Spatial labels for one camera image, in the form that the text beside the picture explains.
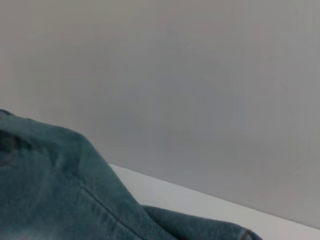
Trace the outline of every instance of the white backdrop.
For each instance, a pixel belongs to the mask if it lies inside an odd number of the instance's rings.
[[[3,0],[0,107],[106,160],[320,228],[320,2]]]

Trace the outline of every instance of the blue denim fabric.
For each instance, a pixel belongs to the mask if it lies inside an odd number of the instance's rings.
[[[232,223],[139,205],[81,134],[1,110],[0,239],[260,240]]]

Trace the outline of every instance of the white surface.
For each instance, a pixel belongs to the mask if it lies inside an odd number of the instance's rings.
[[[0,108],[320,228],[319,13],[319,0],[1,0]]]
[[[262,213],[229,201],[110,165],[142,205],[164,208],[251,229],[264,240],[316,240],[320,230]]]

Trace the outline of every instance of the white wall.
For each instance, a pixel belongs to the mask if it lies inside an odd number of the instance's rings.
[[[317,0],[3,0],[0,104],[107,161],[320,228]]]

